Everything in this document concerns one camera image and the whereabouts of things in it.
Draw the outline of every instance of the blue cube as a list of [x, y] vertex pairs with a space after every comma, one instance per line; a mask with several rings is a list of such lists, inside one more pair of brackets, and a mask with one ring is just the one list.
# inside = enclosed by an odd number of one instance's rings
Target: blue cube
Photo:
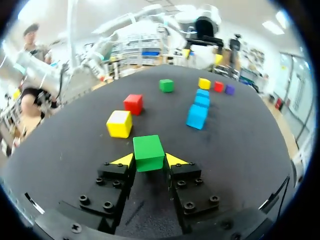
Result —
[[204, 98], [210, 98], [210, 95], [209, 95], [209, 91], [206, 91], [206, 90], [203, 90], [203, 89], [198, 89], [196, 91], [196, 96], [200, 96], [200, 97], [204, 97]]
[[186, 125], [201, 130], [205, 125], [207, 115], [207, 108], [193, 104], [190, 107], [188, 117], [186, 119]]
[[203, 96], [196, 96], [194, 100], [194, 104], [198, 105], [203, 108], [209, 108], [210, 106], [210, 99]]

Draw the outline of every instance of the black table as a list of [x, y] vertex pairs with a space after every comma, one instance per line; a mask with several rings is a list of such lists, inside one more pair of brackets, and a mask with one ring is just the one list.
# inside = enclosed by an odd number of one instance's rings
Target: black table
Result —
[[[186, 126], [199, 77], [235, 86], [234, 96], [210, 91], [203, 130]], [[162, 93], [160, 79], [174, 80], [174, 92]], [[123, 109], [129, 94], [143, 94], [145, 111], [133, 117], [129, 138], [111, 138], [106, 121], [112, 111]], [[285, 140], [255, 90], [211, 72], [161, 65], [103, 86], [46, 120], [8, 160], [4, 184], [34, 217], [39, 213], [26, 201], [25, 192], [44, 210], [61, 200], [77, 206], [78, 197], [94, 183], [97, 168], [132, 153], [132, 138], [146, 135], [159, 135], [165, 152], [197, 163], [224, 207], [258, 208], [292, 175]], [[137, 173], [116, 234], [137, 238], [181, 234], [167, 191], [160, 175], [150, 181]], [[291, 180], [284, 205], [292, 195]]]

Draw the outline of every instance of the screw head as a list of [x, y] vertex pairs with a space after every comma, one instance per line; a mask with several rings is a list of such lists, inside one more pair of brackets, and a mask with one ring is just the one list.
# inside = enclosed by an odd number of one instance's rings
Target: screw head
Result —
[[218, 204], [219, 201], [220, 201], [220, 197], [213, 195], [213, 196], [211, 196], [211, 197], [209, 198], [209, 201], [210, 201], [212, 204]]
[[235, 232], [231, 235], [231, 240], [241, 240], [241, 234], [238, 232]]
[[106, 201], [102, 207], [107, 213], [112, 213], [114, 205], [110, 201]]
[[114, 180], [112, 186], [114, 186], [115, 188], [119, 188], [121, 187], [121, 182], [119, 180]]
[[192, 202], [192, 201], [189, 201], [189, 202], [186, 202], [184, 205], [183, 205], [183, 208], [186, 212], [190, 213], [192, 212], [193, 210], [195, 210], [196, 208], [196, 205]]
[[74, 234], [79, 234], [82, 231], [82, 227], [79, 223], [73, 223], [71, 225], [71, 232], [73, 232]]
[[187, 185], [187, 183], [186, 183], [185, 181], [182, 181], [182, 180], [181, 180], [181, 181], [178, 181], [177, 184], [178, 184], [178, 186], [181, 187], [181, 188], [182, 188], [182, 187], [185, 187], [185, 186]]
[[197, 185], [198, 185], [198, 184], [202, 184], [202, 183], [204, 182], [201, 177], [196, 178], [194, 181], [195, 181], [195, 183], [196, 183]]
[[103, 185], [104, 184], [104, 181], [101, 177], [98, 177], [96, 180], [95, 180], [95, 183], [98, 184], [98, 185]]
[[83, 205], [89, 205], [89, 204], [90, 204], [90, 200], [89, 200], [89, 198], [88, 198], [86, 195], [81, 195], [81, 196], [79, 197], [79, 201], [80, 201], [80, 203], [83, 204]]

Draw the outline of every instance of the bolt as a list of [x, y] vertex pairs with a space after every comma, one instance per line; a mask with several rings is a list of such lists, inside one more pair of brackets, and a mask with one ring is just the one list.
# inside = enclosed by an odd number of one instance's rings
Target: bolt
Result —
[[74, 234], [79, 234], [82, 231], [82, 227], [79, 223], [74, 223], [71, 226], [71, 232], [73, 232]]
[[113, 208], [114, 208], [114, 205], [109, 202], [109, 201], [106, 201], [104, 204], [103, 204], [103, 209], [107, 212], [107, 213], [112, 213], [113, 212]]
[[104, 181], [102, 180], [101, 177], [98, 177], [98, 178], [95, 180], [95, 183], [98, 184], [99, 186], [101, 186], [101, 185], [104, 184]]
[[236, 232], [231, 235], [231, 240], [241, 240], [241, 234]]
[[86, 195], [81, 195], [79, 197], [80, 203], [83, 205], [89, 205], [90, 204], [90, 200]]
[[194, 181], [195, 181], [195, 184], [197, 184], [197, 185], [202, 184], [204, 182], [201, 177], [196, 178]]
[[189, 201], [183, 205], [183, 208], [186, 212], [190, 213], [195, 210], [196, 205], [192, 201]]
[[212, 203], [212, 204], [219, 204], [219, 201], [220, 201], [220, 198], [218, 196], [211, 196], [209, 198], [209, 201]]
[[186, 183], [185, 181], [178, 181], [177, 184], [178, 184], [178, 186], [181, 187], [181, 188], [187, 186], [187, 183]]
[[119, 188], [121, 187], [121, 182], [119, 180], [114, 180], [112, 186], [114, 186], [115, 188]]
[[231, 219], [224, 219], [221, 222], [221, 228], [223, 228], [224, 230], [230, 230], [232, 229], [233, 226], [234, 226], [234, 223]]

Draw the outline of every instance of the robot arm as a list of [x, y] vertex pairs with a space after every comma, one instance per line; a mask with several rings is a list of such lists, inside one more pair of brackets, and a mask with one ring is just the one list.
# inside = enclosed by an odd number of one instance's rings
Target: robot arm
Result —
[[[201, 15], [203, 14], [210, 15], [210, 10], [203, 10]], [[104, 24], [102, 29], [98, 29], [97, 34], [108, 37], [102, 37], [91, 48], [81, 65], [72, 69], [71, 75], [65, 74], [64, 68], [53, 68], [26, 51], [19, 52], [16, 61], [11, 60], [2, 46], [0, 49], [0, 78], [13, 83], [17, 87], [21, 84], [21, 80], [24, 80], [29, 86], [42, 88], [55, 98], [65, 96], [68, 88], [71, 89], [73, 85], [78, 85], [79, 77], [88, 79], [89, 75], [86, 73], [86, 68], [90, 69], [96, 79], [104, 79], [107, 73], [102, 67], [102, 63], [104, 56], [112, 50], [113, 43], [119, 40], [118, 30], [146, 17], [154, 23], [170, 27], [183, 36], [181, 24], [165, 15], [165, 10], [160, 4], [154, 4], [144, 7], [137, 13], [129, 13], [118, 17]]]

